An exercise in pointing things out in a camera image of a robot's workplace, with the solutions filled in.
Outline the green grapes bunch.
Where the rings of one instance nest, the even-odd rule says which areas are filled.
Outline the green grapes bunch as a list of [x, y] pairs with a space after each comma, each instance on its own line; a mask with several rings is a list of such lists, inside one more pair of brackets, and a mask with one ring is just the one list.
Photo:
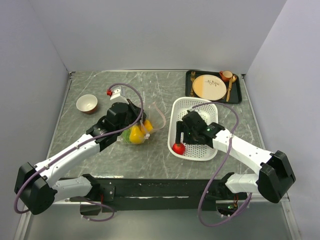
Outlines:
[[126, 143], [126, 144], [130, 144], [130, 134], [131, 134], [131, 130], [127, 129], [125, 131], [122, 132], [122, 134], [120, 135], [122, 140]]

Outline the yellow pear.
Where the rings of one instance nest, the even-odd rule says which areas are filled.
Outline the yellow pear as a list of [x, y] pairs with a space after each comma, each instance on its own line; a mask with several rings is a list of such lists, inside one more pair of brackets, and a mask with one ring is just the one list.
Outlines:
[[130, 129], [129, 142], [135, 145], [142, 144], [145, 141], [146, 132], [140, 125], [134, 125]]

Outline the clear zip top bag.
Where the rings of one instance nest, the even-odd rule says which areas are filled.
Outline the clear zip top bag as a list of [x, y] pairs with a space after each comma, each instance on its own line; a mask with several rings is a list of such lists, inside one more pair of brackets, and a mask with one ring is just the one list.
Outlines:
[[146, 108], [146, 118], [125, 130], [118, 141], [127, 145], [140, 145], [149, 139], [151, 134], [161, 130], [166, 125], [166, 117], [153, 102]]

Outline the orange yellow mango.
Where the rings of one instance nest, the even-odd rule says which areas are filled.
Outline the orange yellow mango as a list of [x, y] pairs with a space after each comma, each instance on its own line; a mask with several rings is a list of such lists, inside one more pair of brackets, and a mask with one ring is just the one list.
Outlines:
[[148, 119], [144, 121], [143, 129], [146, 130], [148, 133], [151, 133], [154, 130], [151, 122]]

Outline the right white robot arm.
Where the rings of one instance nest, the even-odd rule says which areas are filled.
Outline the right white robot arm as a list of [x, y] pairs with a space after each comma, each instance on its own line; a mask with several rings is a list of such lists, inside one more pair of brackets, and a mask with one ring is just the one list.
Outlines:
[[230, 199], [237, 193], [259, 193], [276, 204], [296, 181], [284, 152], [256, 147], [216, 122], [207, 124], [196, 111], [188, 111], [176, 122], [175, 143], [203, 145], [228, 153], [253, 171], [252, 174], [232, 173], [225, 177], [218, 188], [224, 199]]

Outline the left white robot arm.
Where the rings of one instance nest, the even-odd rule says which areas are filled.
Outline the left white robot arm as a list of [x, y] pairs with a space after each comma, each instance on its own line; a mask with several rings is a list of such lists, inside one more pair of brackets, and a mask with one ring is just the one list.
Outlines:
[[117, 141], [118, 136], [146, 115], [142, 106], [116, 102], [96, 124], [91, 126], [75, 143], [35, 165], [23, 164], [17, 174], [14, 192], [27, 210], [38, 215], [54, 202], [83, 197], [95, 200], [101, 191], [100, 183], [90, 174], [78, 178], [61, 178], [74, 166], [94, 156]]

